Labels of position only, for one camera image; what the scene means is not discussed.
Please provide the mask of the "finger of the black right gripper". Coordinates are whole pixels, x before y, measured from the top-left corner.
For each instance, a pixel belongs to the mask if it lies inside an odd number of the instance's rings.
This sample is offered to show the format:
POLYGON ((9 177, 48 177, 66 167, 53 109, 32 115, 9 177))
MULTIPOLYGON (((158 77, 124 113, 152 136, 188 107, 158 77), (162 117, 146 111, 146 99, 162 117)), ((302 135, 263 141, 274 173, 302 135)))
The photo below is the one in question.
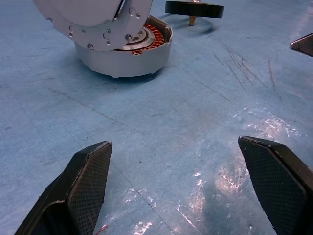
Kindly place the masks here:
POLYGON ((291 42, 290 49, 313 57, 313 33, 291 42))

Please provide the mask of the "silver motor stator housing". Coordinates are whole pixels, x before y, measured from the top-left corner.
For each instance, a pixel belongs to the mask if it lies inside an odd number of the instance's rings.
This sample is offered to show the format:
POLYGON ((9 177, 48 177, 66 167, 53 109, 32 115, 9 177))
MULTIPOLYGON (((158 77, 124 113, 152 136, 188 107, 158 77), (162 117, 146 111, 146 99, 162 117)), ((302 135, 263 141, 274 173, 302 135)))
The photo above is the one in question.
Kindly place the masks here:
POLYGON ((76 54, 92 71, 113 78, 153 74, 165 66, 171 48, 172 28, 150 15, 143 27, 122 48, 93 51, 75 44, 76 54))

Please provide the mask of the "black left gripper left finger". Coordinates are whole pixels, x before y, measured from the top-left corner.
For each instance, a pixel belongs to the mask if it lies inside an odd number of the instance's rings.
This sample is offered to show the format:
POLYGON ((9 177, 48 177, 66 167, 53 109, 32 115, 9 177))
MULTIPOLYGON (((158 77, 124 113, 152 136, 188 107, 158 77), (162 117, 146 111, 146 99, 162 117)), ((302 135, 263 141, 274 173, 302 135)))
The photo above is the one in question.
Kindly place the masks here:
POLYGON ((104 203, 111 153, 109 141, 76 152, 14 235, 92 235, 104 203))

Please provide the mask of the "grey metal cover plate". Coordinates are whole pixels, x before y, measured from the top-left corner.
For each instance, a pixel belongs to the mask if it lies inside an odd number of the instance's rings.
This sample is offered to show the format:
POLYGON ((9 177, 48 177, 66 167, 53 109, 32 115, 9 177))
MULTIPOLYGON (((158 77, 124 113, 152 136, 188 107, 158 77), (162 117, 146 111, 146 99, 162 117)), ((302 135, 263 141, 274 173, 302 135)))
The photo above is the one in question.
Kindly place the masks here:
POLYGON ((33 0, 54 28, 83 48, 110 51, 143 27, 153 0, 33 0))

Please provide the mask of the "black disc with brass shaft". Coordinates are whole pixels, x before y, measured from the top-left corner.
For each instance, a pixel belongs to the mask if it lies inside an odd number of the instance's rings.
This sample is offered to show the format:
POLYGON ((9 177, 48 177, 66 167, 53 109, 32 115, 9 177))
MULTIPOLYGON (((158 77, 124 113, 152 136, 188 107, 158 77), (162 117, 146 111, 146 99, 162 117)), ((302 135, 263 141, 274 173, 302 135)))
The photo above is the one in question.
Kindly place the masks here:
POLYGON ((189 25, 193 26, 197 17, 222 18, 224 7, 221 5, 191 1, 166 1, 165 13, 186 15, 189 17, 189 25))

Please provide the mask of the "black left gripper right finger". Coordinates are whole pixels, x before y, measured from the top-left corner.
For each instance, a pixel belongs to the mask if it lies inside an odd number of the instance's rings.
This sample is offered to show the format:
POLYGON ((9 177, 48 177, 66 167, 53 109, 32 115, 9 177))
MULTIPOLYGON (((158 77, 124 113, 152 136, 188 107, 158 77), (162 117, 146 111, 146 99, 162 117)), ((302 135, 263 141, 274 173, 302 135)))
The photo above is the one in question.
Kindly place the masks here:
POLYGON ((277 235, 313 235, 313 172, 283 144, 239 136, 238 145, 277 235))

